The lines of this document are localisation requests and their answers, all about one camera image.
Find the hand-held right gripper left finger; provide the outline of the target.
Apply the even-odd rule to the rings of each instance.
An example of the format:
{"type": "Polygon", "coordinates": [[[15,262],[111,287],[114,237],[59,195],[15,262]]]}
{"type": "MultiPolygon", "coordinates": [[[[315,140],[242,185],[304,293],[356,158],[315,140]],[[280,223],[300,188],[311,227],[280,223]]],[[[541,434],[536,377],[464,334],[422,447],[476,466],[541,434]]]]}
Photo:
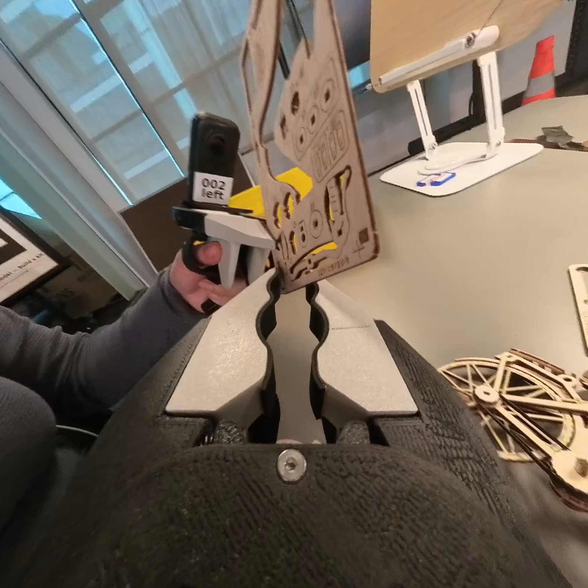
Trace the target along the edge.
{"type": "Polygon", "coordinates": [[[216,311],[166,405],[174,416],[259,418],[275,411],[273,355],[281,293],[270,269],[216,311]]]}

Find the person's left forearm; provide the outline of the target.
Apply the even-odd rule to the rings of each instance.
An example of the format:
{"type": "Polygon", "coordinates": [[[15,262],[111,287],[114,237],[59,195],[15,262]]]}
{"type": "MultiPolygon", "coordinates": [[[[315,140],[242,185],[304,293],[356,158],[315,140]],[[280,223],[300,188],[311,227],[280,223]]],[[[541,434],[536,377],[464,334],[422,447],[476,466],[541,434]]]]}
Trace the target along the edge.
{"type": "Polygon", "coordinates": [[[58,415],[106,411],[206,317],[180,296],[169,270],[92,334],[67,334],[1,307],[1,394],[37,395],[58,415]]]}

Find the person's left hand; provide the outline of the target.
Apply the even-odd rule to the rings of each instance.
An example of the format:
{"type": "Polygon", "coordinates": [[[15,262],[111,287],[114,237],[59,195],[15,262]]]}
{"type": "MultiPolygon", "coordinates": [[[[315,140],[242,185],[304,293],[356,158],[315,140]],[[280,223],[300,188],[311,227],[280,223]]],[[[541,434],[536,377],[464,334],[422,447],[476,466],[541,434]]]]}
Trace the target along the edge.
{"type": "MultiPolygon", "coordinates": [[[[195,260],[200,266],[216,266],[222,259],[222,247],[218,242],[208,242],[195,250],[195,260]]],[[[211,314],[239,295],[248,286],[242,275],[235,276],[230,289],[217,285],[205,276],[194,273],[184,264],[179,251],[169,269],[171,285],[184,301],[198,312],[211,314]]]]}

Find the yellow plastic box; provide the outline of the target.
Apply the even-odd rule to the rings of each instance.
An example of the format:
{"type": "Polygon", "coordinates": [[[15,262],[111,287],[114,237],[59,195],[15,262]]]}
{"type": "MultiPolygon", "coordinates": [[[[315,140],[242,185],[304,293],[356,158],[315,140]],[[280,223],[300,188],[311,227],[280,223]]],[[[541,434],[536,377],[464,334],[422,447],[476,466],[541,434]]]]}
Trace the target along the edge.
{"type": "MultiPolygon", "coordinates": [[[[347,188],[351,178],[351,172],[345,169],[340,175],[339,179],[342,180],[342,187],[347,188]]],[[[313,182],[312,178],[303,172],[299,168],[292,168],[284,173],[277,176],[277,180],[288,183],[293,186],[301,198],[305,198],[306,195],[312,190],[313,182]]],[[[293,211],[292,200],[290,199],[288,204],[288,210],[293,211]]],[[[229,201],[229,207],[234,209],[248,209],[254,217],[265,218],[265,211],[263,206],[262,191],[259,185],[246,189],[236,195],[231,196],[229,201]]],[[[336,251],[337,244],[333,241],[318,247],[313,253],[319,254],[322,251],[336,251]]],[[[273,267],[273,261],[268,256],[264,271],[273,267]]]]}

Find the dark wood scraps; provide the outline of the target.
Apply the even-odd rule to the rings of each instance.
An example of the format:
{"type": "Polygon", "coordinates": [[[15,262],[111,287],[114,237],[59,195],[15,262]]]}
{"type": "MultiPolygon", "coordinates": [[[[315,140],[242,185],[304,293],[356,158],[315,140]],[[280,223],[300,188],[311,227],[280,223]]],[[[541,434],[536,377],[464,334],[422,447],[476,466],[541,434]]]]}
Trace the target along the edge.
{"type": "Polygon", "coordinates": [[[516,138],[508,143],[538,144],[546,149],[587,153],[587,141],[576,141],[561,125],[543,127],[542,134],[534,139],[516,138]]]}

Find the orange traffic cone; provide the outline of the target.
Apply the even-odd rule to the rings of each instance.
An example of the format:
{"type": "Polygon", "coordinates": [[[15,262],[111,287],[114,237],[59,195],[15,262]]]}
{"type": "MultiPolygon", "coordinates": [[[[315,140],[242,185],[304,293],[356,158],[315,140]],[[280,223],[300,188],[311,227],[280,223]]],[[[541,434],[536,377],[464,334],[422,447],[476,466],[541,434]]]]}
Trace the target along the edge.
{"type": "Polygon", "coordinates": [[[554,44],[555,35],[548,36],[536,44],[522,106],[556,97],[554,44]]]}

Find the white folding stand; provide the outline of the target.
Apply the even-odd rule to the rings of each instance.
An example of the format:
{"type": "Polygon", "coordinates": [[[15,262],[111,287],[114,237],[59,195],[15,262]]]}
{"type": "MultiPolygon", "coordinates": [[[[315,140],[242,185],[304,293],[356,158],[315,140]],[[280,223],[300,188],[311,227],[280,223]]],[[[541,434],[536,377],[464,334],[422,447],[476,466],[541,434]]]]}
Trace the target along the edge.
{"type": "Polygon", "coordinates": [[[489,51],[498,39],[499,27],[496,25],[475,29],[372,82],[377,91],[406,87],[424,148],[422,155],[383,173],[380,177],[383,183],[431,197],[453,195],[521,164],[543,150],[539,143],[505,141],[497,57],[495,51],[489,51]],[[436,66],[447,69],[452,59],[473,56],[481,50],[484,54],[477,56],[476,61],[481,70],[488,141],[439,144],[430,124],[421,79],[426,73],[432,73],[436,66]]]}

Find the wooden bicycle model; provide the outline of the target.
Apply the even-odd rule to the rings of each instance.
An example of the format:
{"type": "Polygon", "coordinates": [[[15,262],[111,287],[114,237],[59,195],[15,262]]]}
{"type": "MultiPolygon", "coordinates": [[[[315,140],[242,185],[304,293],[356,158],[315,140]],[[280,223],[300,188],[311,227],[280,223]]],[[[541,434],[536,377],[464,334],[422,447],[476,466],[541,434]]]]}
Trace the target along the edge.
{"type": "Polygon", "coordinates": [[[587,511],[587,372],[510,349],[438,369],[480,419],[500,458],[534,462],[562,502],[587,511]]]}

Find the black framed poster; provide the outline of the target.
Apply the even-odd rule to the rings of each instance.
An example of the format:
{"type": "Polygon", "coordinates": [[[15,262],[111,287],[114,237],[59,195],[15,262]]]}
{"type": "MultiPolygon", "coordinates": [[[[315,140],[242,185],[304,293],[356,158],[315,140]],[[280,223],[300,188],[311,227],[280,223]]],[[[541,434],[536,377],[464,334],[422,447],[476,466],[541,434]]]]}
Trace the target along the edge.
{"type": "Polygon", "coordinates": [[[71,262],[12,212],[1,209],[1,305],[9,306],[71,262]]]}

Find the person's leg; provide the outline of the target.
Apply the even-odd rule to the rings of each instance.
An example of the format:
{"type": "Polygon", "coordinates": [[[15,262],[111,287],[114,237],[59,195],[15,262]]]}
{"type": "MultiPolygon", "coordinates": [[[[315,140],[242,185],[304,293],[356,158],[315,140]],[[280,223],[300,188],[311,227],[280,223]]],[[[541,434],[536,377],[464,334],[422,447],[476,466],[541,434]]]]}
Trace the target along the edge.
{"type": "Polygon", "coordinates": [[[96,434],[56,424],[36,393],[1,378],[1,572],[63,498],[96,434]]]}

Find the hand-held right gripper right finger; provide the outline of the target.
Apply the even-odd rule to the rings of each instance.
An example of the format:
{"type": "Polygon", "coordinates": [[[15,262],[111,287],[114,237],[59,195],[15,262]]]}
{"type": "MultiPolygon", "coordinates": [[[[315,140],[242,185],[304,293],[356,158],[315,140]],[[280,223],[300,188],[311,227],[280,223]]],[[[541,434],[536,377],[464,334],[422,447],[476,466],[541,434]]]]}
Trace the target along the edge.
{"type": "Polygon", "coordinates": [[[306,286],[312,353],[309,395],[317,419],[408,417],[417,405],[376,321],[328,281],[306,286]]]}

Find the wooden parts sheet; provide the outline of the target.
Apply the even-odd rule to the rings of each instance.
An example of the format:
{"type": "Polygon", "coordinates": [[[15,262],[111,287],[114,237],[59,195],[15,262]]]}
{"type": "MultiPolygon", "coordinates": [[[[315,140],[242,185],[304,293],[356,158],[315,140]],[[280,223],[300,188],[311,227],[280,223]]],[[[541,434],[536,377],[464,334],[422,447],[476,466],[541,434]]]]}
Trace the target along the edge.
{"type": "Polygon", "coordinates": [[[332,1],[313,1],[313,41],[299,42],[273,119],[279,151],[312,180],[302,196],[272,173],[264,141],[283,1],[252,1],[241,71],[255,169],[282,291],[294,292],[379,254],[379,237],[332,1]]]}
{"type": "Polygon", "coordinates": [[[587,264],[570,265],[568,275],[583,347],[587,355],[587,264]]]}

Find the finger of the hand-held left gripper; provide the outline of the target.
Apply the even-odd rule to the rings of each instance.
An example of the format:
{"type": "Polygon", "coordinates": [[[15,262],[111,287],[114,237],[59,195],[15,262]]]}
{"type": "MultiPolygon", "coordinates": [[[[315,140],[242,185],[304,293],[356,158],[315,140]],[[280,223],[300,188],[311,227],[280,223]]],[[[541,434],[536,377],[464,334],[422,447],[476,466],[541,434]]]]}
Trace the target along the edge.
{"type": "Polygon", "coordinates": [[[247,283],[252,285],[266,272],[271,251],[247,251],[247,283]]]}
{"type": "Polygon", "coordinates": [[[247,251],[274,251],[276,248],[275,239],[266,229],[265,223],[257,217],[206,212],[204,229],[207,237],[222,247],[218,269],[220,283],[226,289],[230,289],[235,280],[241,248],[246,247],[246,278],[247,251]]]}

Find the light wooden board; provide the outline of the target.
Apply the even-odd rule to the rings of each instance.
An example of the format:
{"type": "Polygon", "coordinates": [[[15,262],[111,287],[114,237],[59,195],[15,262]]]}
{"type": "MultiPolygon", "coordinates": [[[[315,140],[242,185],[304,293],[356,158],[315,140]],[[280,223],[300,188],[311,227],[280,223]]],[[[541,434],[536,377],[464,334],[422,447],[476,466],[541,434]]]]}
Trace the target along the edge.
{"type": "Polygon", "coordinates": [[[378,93],[507,49],[564,1],[372,1],[371,85],[378,93]]]}

